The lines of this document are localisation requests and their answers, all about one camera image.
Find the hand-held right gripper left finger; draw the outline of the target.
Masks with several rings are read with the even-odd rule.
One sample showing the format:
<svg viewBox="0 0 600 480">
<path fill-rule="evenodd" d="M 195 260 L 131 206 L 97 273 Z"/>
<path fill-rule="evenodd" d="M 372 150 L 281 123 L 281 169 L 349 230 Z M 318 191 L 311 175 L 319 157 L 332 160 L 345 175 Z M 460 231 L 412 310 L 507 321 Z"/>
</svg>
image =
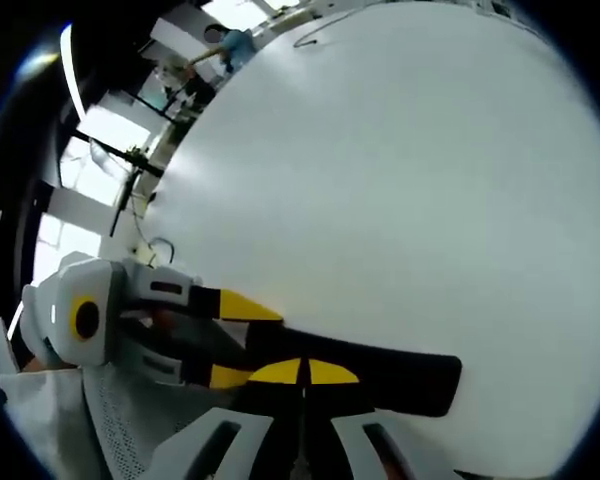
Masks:
<svg viewBox="0 0 600 480">
<path fill-rule="evenodd" d="M 300 450 L 299 358 L 257 370 L 230 406 L 214 407 L 162 442 L 151 479 L 289 479 Z"/>
</svg>

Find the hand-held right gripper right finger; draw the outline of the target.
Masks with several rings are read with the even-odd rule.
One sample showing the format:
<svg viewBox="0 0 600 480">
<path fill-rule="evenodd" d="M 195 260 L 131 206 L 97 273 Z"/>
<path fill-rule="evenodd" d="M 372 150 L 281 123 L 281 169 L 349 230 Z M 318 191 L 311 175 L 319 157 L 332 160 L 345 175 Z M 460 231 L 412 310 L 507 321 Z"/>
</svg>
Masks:
<svg viewBox="0 0 600 480">
<path fill-rule="evenodd" d="M 303 453 L 314 479 L 458 479 L 443 449 L 376 409 L 359 378 L 311 359 Z"/>
</svg>

